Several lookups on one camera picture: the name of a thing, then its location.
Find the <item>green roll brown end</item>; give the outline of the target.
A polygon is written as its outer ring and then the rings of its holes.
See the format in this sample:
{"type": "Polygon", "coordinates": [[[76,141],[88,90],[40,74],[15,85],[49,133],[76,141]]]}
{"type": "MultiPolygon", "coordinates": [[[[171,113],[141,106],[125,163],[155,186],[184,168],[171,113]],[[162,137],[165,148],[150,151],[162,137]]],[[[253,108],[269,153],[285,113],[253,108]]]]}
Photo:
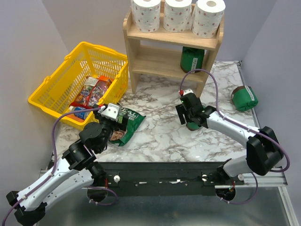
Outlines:
{"type": "Polygon", "coordinates": [[[201,69],[205,55],[204,49],[183,47],[180,60],[181,69],[187,73],[191,70],[201,69]]]}

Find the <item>floral paper towel roll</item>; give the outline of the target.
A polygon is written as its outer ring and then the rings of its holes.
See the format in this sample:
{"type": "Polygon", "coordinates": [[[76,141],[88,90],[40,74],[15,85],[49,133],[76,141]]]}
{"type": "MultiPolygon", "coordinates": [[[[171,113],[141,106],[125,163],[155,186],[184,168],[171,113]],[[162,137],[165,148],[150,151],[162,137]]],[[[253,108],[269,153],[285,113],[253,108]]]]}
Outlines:
{"type": "Polygon", "coordinates": [[[200,38],[214,37],[225,8],[223,0],[198,0],[193,11],[192,32],[200,38]]]}
{"type": "Polygon", "coordinates": [[[160,0],[132,0],[134,24],[143,33],[155,32],[160,27],[160,0]]]}
{"type": "Polygon", "coordinates": [[[163,27],[168,32],[183,32],[192,26],[192,0],[166,0],[163,27]]]}

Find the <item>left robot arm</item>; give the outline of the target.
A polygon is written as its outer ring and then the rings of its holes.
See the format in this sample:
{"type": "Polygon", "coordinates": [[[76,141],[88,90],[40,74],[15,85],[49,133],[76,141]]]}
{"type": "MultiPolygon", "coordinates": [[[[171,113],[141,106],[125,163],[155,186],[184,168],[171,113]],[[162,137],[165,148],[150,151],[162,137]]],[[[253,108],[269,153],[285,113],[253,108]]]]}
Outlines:
{"type": "Polygon", "coordinates": [[[113,133],[125,131],[128,115],[121,116],[119,107],[98,107],[94,110],[96,122],[88,123],[79,133],[79,140],[69,146],[53,167],[22,191],[11,191],[7,200],[17,222],[33,226],[46,214],[46,210],[68,193],[81,188],[103,190],[116,196],[108,188],[106,172],[96,154],[107,148],[113,133]]]}

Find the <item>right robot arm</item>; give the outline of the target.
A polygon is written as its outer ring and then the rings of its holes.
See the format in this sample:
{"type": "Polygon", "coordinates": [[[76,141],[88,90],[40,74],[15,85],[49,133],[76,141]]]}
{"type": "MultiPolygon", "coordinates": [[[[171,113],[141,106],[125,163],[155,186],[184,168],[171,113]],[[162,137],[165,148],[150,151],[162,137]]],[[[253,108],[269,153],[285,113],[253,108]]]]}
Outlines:
{"type": "Polygon", "coordinates": [[[240,143],[246,149],[246,155],[229,159],[215,172],[217,181],[228,184],[234,177],[244,173],[256,173],[264,176],[283,158],[277,146],[277,138],[269,127],[262,129],[241,124],[226,118],[215,107],[203,107],[200,98],[192,90],[180,91],[181,104],[176,110],[181,124],[193,124],[198,127],[216,130],[240,143]]]}

